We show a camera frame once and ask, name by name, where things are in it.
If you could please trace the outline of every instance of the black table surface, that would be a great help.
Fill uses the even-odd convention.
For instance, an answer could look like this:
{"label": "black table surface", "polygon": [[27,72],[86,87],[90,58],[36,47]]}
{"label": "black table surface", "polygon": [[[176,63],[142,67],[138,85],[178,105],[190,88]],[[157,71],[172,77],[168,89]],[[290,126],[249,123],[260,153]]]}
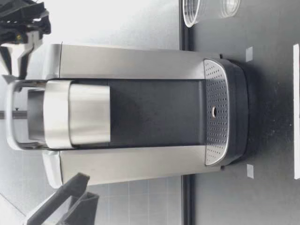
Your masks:
{"label": "black table surface", "polygon": [[[220,53],[244,69],[249,96],[246,153],[222,172],[195,176],[193,224],[300,224],[300,180],[293,178],[293,45],[299,42],[300,0],[242,0],[235,17],[189,29],[191,51]],[[253,60],[246,62],[251,46]]]}

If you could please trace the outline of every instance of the metal rod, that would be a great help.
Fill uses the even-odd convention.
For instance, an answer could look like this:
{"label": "metal rod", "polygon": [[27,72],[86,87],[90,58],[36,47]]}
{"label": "metal rod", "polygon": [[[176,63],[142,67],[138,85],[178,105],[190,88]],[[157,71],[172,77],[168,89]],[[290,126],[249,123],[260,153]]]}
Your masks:
{"label": "metal rod", "polygon": [[[13,118],[15,120],[25,120],[27,119],[27,111],[13,111]],[[0,120],[4,120],[5,119],[5,113],[4,111],[0,111]]]}

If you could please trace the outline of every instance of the robotic arm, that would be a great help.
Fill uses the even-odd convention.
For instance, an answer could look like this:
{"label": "robotic arm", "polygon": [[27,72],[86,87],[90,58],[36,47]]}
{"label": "robotic arm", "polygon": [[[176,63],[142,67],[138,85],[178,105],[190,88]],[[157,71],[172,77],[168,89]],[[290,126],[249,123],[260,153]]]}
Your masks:
{"label": "robotic arm", "polygon": [[30,54],[41,46],[43,35],[50,33],[43,2],[11,0],[0,4],[0,62],[7,74],[25,79]]}

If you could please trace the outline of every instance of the chrome trim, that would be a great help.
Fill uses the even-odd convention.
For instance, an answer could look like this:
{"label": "chrome trim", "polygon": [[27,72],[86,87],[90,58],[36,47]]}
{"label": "chrome trim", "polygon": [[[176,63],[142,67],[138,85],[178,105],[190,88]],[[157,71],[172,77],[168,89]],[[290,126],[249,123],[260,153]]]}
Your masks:
{"label": "chrome trim", "polygon": [[72,84],[69,127],[73,145],[110,142],[110,87]]}
{"label": "chrome trim", "polygon": [[45,140],[51,149],[71,149],[69,89],[72,81],[48,81],[44,95]]}
{"label": "chrome trim", "polygon": [[24,87],[45,88],[45,81],[42,80],[18,80],[11,82],[7,87],[7,98],[5,105],[5,124],[6,137],[9,146],[14,150],[36,150],[44,149],[46,145],[44,142],[30,142],[21,143],[16,139],[14,127],[14,99],[15,92],[20,91]]}

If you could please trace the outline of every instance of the stainless steel panel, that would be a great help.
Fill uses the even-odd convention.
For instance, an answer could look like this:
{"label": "stainless steel panel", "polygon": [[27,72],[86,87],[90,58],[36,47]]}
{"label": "stainless steel panel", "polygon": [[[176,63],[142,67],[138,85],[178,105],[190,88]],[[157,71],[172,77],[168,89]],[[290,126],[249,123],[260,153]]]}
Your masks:
{"label": "stainless steel panel", "polygon": [[72,84],[69,91],[70,139],[74,145],[110,142],[110,88]]}
{"label": "stainless steel panel", "polygon": [[198,52],[63,45],[61,78],[204,79]]}
{"label": "stainless steel panel", "polygon": [[205,166],[205,146],[123,148],[60,151],[63,182],[78,171],[90,185],[214,172]]}

